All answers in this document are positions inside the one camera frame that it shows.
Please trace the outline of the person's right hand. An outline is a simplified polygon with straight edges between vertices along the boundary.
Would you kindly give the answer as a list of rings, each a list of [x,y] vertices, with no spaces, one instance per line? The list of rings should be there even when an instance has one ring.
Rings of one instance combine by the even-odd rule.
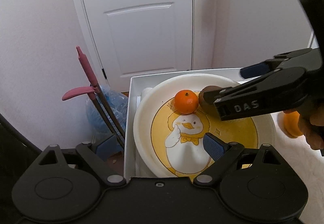
[[[291,113],[295,109],[286,110],[284,113]],[[317,127],[323,127],[323,106],[315,110],[310,118],[299,117],[298,127],[305,136],[306,142],[313,150],[323,150],[323,139],[318,132]]]

